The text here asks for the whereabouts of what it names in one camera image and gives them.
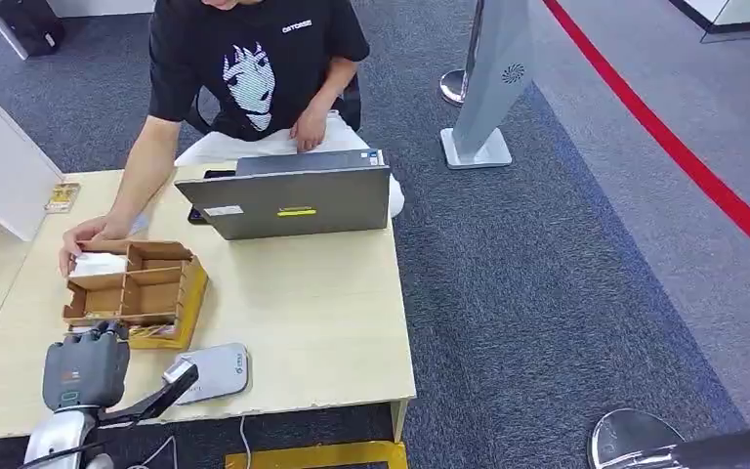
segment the man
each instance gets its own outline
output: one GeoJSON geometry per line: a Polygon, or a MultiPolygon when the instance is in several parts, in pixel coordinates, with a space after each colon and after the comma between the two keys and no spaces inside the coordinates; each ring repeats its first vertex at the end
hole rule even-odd
{"type": "MultiPolygon", "coordinates": [[[[78,241],[126,237],[175,164],[368,148],[338,112],[338,96],[368,55],[350,0],[157,0],[145,126],[110,211],[64,234],[62,274],[81,254],[78,241]],[[220,101],[215,132],[175,162],[201,86],[220,101]]],[[[402,206],[391,178],[391,216],[402,206]]]]}

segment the black chair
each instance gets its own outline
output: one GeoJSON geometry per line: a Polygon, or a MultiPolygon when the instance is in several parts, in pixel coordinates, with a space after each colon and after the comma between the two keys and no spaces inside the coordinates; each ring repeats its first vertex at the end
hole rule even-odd
{"type": "MultiPolygon", "coordinates": [[[[193,104],[186,117],[186,122],[202,135],[206,135],[213,129],[211,128],[211,124],[202,117],[199,110],[199,95],[201,91],[202,88],[194,96],[193,104]]],[[[341,100],[344,102],[344,111],[341,112],[341,117],[357,132],[360,129],[360,89],[357,84],[357,75],[353,77],[349,86],[344,90],[341,100]]]]}

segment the black t-shirt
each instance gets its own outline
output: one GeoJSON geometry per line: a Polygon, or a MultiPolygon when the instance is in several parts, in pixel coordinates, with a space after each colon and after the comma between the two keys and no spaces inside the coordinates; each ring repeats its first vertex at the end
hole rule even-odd
{"type": "Polygon", "coordinates": [[[295,124],[331,58],[368,55],[350,0],[264,0],[228,11],[157,0],[148,113],[182,121],[204,86],[220,101],[215,130],[257,141],[295,124]]]}

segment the yellow floor marking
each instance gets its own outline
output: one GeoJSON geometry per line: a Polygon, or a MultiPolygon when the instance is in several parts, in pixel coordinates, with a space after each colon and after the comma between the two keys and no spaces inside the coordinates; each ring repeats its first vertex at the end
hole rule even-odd
{"type": "MultiPolygon", "coordinates": [[[[386,462],[389,469],[407,469],[406,448],[403,443],[366,442],[251,453],[251,469],[310,469],[373,462],[386,462]]],[[[226,456],[226,469],[245,467],[245,454],[226,456]]]]}

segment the stanchion base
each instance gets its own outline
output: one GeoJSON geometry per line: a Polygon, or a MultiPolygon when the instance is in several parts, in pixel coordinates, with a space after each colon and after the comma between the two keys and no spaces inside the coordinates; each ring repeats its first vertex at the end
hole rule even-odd
{"type": "Polygon", "coordinates": [[[614,459],[633,452],[678,445],[683,437],[669,424],[640,410],[620,408],[603,417],[588,445],[591,469],[622,467],[614,459]]]}
{"type": "Polygon", "coordinates": [[[450,169],[492,168],[508,166],[513,162],[502,132],[496,128],[475,155],[458,154],[452,138],[452,129],[441,130],[441,143],[450,169]]]}
{"type": "Polygon", "coordinates": [[[466,93],[462,87],[464,86],[464,70],[452,70],[447,72],[438,83],[438,87],[441,90],[441,96],[448,103],[461,107],[464,104],[464,98],[466,93]]]}

